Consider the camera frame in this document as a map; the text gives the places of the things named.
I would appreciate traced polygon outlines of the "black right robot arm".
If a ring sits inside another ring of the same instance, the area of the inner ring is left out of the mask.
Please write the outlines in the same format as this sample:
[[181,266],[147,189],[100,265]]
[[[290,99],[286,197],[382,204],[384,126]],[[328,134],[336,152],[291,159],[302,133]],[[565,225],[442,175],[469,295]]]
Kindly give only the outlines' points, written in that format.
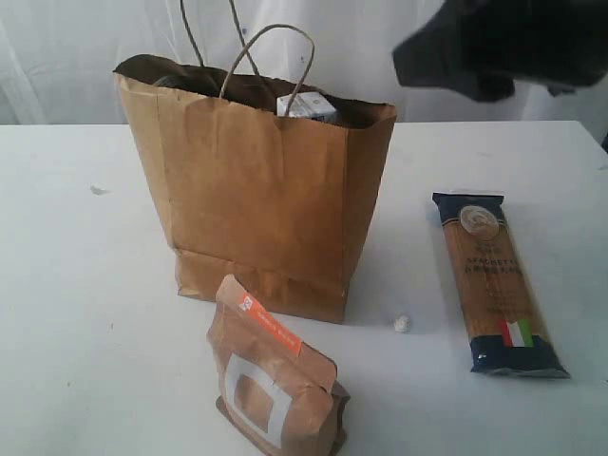
[[524,81],[552,96],[607,74],[604,1],[445,1],[391,53],[400,86],[444,88],[480,103]]

